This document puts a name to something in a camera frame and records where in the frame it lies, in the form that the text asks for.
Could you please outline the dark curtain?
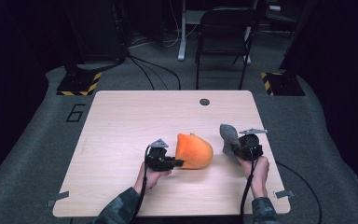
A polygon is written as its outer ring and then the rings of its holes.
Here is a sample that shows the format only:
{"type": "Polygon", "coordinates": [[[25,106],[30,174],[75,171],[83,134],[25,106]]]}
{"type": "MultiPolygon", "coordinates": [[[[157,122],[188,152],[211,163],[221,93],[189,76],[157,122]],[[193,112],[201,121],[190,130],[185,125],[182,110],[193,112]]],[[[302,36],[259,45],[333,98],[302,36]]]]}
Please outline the dark curtain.
{"type": "Polygon", "coordinates": [[[307,0],[282,68],[311,86],[331,138],[358,176],[358,0],[307,0]]]}
{"type": "Polygon", "coordinates": [[[56,63],[41,0],[0,0],[0,165],[48,90],[56,63]]]}

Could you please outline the black stand base striped edge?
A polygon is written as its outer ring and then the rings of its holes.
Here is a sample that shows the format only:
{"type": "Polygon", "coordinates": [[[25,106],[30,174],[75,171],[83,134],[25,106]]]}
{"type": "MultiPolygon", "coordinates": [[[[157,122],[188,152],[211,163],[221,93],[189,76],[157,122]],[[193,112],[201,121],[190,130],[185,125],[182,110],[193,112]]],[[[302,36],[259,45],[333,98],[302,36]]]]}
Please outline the black stand base striped edge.
{"type": "Polygon", "coordinates": [[[101,75],[101,73],[67,75],[58,86],[56,94],[64,96],[91,95],[95,91],[101,75]]]}
{"type": "Polygon", "coordinates": [[[282,73],[267,73],[261,74],[264,87],[267,94],[270,96],[304,96],[305,92],[302,90],[296,77],[288,77],[282,73]]]}

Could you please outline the person's right hand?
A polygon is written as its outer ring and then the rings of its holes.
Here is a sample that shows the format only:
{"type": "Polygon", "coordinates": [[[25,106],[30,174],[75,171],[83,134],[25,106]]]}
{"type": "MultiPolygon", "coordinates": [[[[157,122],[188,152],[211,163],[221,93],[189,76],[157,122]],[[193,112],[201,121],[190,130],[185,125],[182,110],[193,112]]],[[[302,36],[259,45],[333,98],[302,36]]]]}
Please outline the person's right hand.
{"type": "Polygon", "coordinates": [[[255,161],[255,168],[252,167],[252,164],[249,161],[244,161],[241,158],[238,158],[238,161],[246,178],[253,175],[251,190],[254,198],[267,198],[268,191],[266,183],[269,172],[269,160],[264,156],[259,157],[255,161]]]}

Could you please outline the white desk frame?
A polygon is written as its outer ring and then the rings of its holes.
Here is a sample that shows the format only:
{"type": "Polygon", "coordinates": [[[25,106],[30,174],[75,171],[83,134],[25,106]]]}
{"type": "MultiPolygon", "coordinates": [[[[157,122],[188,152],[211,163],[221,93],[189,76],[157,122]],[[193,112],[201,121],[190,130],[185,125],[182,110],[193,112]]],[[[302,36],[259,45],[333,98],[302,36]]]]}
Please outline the white desk frame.
{"type": "Polygon", "coordinates": [[[186,8],[186,2],[188,0],[181,0],[182,1],[182,9],[181,9],[181,27],[179,30],[180,34],[180,46],[178,51],[177,59],[179,62],[182,62],[186,58],[186,41],[189,32],[186,30],[188,25],[193,25],[196,27],[200,24],[201,17],[205,14],[205,9],[195,9],[195,10],[188,10],[186,8]]]}

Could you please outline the orange soft toy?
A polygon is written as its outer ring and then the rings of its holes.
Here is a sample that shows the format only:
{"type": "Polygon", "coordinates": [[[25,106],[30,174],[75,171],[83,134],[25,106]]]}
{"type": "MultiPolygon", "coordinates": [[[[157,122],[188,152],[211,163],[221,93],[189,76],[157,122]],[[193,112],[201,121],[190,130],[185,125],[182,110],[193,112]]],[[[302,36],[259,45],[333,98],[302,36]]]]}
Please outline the orange soft toy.
{"type": "Polygon", "coordinates": [[[193,133],[179,133],[175,158],[184,162],[183,169],[201,169],[211,164],[213,148],[207,141],[193,133]]]}

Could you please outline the black folding chair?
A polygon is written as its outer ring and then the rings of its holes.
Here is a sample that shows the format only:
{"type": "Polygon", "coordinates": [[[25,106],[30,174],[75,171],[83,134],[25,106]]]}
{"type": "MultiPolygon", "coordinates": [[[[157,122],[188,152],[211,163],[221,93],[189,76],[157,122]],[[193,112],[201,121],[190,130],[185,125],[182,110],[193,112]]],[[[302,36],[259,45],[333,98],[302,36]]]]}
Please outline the black folding chair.
{"type": "Polygon", "coordinates": [[[239,89],[242,88],[247,62],[259,24],[259,13],[250,7],[214,7],[200,19],[195,63],[196,89],[200,87],[202,55],[234,56],[243,60],[239,89]]]}

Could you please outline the grey fluffy cloth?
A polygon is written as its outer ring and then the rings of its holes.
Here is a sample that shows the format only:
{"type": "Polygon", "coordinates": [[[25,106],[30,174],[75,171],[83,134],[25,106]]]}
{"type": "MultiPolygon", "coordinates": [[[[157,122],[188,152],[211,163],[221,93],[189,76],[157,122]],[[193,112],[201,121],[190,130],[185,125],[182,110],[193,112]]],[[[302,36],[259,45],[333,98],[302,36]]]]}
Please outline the grey fluffy cloth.
{"type": "Polygon", "coordinates": [[[237,130],[231,125],[221,124],[219,132],[224,141],[223,153],[235,161],[235,149],[241,146],[237,130]]]}

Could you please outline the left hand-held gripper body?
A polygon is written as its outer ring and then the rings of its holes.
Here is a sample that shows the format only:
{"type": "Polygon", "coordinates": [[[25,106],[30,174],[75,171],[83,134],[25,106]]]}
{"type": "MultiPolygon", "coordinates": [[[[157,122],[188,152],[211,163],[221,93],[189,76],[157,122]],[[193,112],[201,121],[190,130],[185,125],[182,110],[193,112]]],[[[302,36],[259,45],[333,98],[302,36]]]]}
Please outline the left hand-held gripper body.
{"type": "Polygon", "coordinates": [[[157,172],[172,170],[174,164],[170,157],[166,157],[167,147],[168,145],[162,139],[151,143],[146,149],[145,165],[157,172]]]}

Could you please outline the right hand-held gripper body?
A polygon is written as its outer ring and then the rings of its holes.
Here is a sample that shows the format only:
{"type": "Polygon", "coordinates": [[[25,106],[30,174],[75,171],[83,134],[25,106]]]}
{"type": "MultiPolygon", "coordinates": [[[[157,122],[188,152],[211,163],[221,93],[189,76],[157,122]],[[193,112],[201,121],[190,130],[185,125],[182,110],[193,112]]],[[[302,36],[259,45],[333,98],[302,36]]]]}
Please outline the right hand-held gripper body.
{"type": "Polygon", "coordinates": [[[254,161],[258,159],[264,152],[257,134],[267,132],[267,130],[258,129],[241,131],[239,144],[234,147],[234,154],[245,161],[254,161]]]}

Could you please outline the person's left hand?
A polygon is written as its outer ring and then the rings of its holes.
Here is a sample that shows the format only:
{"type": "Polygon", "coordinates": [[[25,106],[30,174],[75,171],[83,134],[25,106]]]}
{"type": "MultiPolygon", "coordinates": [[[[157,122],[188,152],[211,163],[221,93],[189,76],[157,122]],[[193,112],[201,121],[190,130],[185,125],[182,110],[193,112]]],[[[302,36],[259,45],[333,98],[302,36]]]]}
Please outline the person's left hand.
{"type": "Polygon", "coordinates": [[[172,172],[171,171],[164,171],[164,172],[157,172],[153,171],[149,168],[145,168],[145,164],[142,163],[139,174],[137,179],[133,185],[134,190],[141,194],[142,189],[145,191],[149,191],[153,187],[155,187],[158,183],[158,180],[163,176],[168,176],[172,172]]]}

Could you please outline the black equipment case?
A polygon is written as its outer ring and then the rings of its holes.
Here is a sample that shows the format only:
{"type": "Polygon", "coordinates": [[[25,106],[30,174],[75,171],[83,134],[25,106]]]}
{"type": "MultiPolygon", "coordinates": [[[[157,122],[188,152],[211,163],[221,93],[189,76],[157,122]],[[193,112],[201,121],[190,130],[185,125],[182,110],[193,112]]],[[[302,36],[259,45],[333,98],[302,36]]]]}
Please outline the black equipment case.
{"type": "Polygon", "coordinates": [[[117,0],[70,0],[67,9],[85,62],[125,58],[123,17],[117,0]]]}

